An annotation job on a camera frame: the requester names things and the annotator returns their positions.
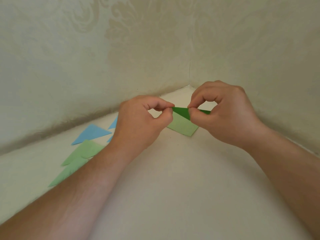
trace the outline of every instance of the dark green paper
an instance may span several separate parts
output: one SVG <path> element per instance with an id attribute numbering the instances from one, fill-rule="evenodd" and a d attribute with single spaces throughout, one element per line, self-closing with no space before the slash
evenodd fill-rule
<path id="1" fill-rule="evenodd" d="M 189 114 L 188 108 L 172 107 L 172 110 L 177 114 L 181 115 L 182 117 L 186 118 L 187 120 L 190 120 L 190 114 Z M 199 109 L 199 110 L 207 115 L 209 115 L 211 112 L 209 110 L 203 110 L 203 109 Z"/>

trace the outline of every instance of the right hand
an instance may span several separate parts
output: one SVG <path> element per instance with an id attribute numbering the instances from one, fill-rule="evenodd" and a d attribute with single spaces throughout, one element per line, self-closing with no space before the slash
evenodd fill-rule
<path id="1" fill-rule="evenodd" d="M 209 115 L 198 110 L 205 101 L 215 101 Z M 266 126 L 254 112 L 244 89 L 222 81 L 207 81 L 198 87 L 188 105 L 190 120 L 216 139 L 245 148 L 264 133 Z"/>

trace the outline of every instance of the green paper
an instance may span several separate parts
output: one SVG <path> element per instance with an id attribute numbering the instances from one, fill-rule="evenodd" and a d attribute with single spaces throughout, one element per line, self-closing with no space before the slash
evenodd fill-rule
<path id="1" fill-rule="evenodd" d="M 91 140 L 84 140 L 61 164 L 62 166 L 70 164 L 78 157 L 89 158 L 101 151 L 104 146 L 99 145 Z"/>
<path id="2" fill-rule="evenodd" d="M 190 120 L 187 120 L 178 113 L 173 113 L 173 121 L 167 126 L 182 135 L 192 136 L 192 134 L 198 129 L 198 126 L 193 124 Z"/>
<path id="3" fill-rule="evenodd" d="M 190 114 L 189 114 L 188 108 L 172 107 L 172 110 L 177 114 L 181 115 L 182 117 L 186 118 L 187 120 L 190 120 Z M 201 112 L 204 112 L 207 115 L 209 115 L 211 112 L 209 110 L 203 110 L 203 109 L 199 109 L 199 110 Z"/>
<path id="4" fill-rule="evenodd" d="M 67 177 L 69 177 L 71 174 L 73 174 L 75 171 L 77 171 L 79 168 L 81 168 L 83 165 L 87 163 L 87 159 L 84 159 L 82 157 L 78 157 L 74 159 L 66 168 L 54 179 L 54 181 L 51 182 L 51 184 L 48 187 L 55 186 L 62 181 L 64 181 Z"/>

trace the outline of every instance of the light green paper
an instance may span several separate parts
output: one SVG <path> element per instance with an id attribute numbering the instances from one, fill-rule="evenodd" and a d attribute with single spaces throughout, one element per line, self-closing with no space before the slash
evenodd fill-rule
<path id="1" fill-rule="evenodd" d="M 99 145 L 91 140 L 84 140 L 61 164 L 62 166 L 70 164 L 78 157 L 89 158 L 101 151 L 104 146 Z"/>
<path id="2" fill-rule="evenodd" d="M 51 182 L 51 184 L 48 187 L 55 186 L 62 181 L 64 181 L 67 177 L 69 177 L 71 174 L 73 174 L 75 171 L 77 171 L 79 168 L 81 168 L 83 165 L 87 163 L 87 159 L 84 159 L 82 157 L 78 157 L 74 159 L 66 168 L 54 179 L 54 181 Z"/>
<path id="3" fill-rule="evenodd" d="M 173 112 L 173 121 L 167 126 L 182 135 L 192 136 L 192 134 L 198 129 L 198 126 L 193 124 L 190 120 L 182 117 L 181 115 Z"/>

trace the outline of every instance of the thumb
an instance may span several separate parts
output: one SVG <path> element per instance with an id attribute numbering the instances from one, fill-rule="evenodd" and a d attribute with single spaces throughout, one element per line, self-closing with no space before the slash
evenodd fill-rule
<path id="1" fill-rule="evenodd" d="M 162 111 L 162 114 L 160 114 L 159 117 L 155 119 L 161 129 L 164 129 L 173 121 L 174 117 L 172 116 L 172 113 L 172 108 L 166 108 Z"/>
<path id="2" fill-rule="evenodd" d="M 200 126 L 204 129 L 206 129 L 212 120 L 212 117 L 208 114 L 205 114 L 201 112 L 197 108 L 189 108 L 189 114 L 190 114 L 190 121 L 197 125 Z"/>

